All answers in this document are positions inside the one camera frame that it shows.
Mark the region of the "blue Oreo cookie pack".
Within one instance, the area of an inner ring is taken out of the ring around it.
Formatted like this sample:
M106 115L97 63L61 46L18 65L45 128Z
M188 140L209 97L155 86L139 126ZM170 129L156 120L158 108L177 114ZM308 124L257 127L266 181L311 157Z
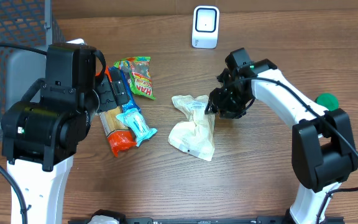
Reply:
M120 72L120 75L122 77L122 80L123 80L123 83L124 83L124 86L125 86L125 89L126 89L126 93L127 93L128 97L129 97L129 101L126 104L121 106L122 111L126 112L129 109L136 108L138 110L138 112L141 112L140 107L136 104L135 99L134 99L134 97L132 95L130 86L129 86L128 82L127 82L126 74L122 70L119 70L119 72Z

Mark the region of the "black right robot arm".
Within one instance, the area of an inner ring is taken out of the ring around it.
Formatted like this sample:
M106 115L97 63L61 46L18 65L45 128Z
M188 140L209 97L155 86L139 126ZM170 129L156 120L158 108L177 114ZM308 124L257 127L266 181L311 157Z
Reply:
M245 49L232 51L209 94L206 114L243 117L255 100L265 103L291 128L291 165L300 182L282 223L342 223L325 211L332 194L357 170L349 116L307 98L268 59L254 62Z

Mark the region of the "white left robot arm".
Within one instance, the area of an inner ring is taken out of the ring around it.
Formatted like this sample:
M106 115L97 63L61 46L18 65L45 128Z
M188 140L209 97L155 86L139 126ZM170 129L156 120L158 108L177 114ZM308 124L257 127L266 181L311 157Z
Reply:
M129 101L119 75L96 71L103 53L56 43L45 76L1 120L2 154L12 182L12 223L61 223L65 188L77 145L94 116Z

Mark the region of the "green snack packet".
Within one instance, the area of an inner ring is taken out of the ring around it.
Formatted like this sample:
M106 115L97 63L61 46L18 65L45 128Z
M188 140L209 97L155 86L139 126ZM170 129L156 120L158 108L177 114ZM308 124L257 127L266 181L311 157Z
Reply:
M131 91L140 96L154 100L152 79L149 72L150 57L136 56L128 57L114 62L114 67L122 70Z

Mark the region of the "green lid jar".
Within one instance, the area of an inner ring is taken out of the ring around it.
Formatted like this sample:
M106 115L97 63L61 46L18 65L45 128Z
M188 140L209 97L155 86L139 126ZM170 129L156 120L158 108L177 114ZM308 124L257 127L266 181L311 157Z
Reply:
M324 106L329 111L334 111L339 108L338 99L331 93L322 93L314 100L315 103Z

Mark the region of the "red snack packet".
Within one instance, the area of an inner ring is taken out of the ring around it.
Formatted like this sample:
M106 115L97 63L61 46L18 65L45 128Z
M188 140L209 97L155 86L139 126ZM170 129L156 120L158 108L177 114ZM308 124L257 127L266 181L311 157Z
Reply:
M115 157L119 151L125 151L136 145L129 128L116 119L117 114L123 113L121 106L113 110L101 112L101 119L105 135Z

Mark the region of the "beige paper bag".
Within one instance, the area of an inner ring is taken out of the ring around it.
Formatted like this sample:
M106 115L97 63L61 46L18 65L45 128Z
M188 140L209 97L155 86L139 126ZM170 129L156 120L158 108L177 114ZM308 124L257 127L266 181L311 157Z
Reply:
M168 136L168 143L181 152L211 161L215 150L215 115L204 113L208 96L193 98L190 95L177 95L172 97L172 103L187 120L180 121L173 127Z

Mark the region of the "teal snack packet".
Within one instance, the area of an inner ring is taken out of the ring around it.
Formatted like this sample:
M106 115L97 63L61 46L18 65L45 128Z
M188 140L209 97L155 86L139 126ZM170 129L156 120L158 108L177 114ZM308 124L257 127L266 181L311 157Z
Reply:
M150 128L146 124L144 117L137 108L131 108L124 113L117 114L116 119L134 132L137 147L157 133L157 129Z

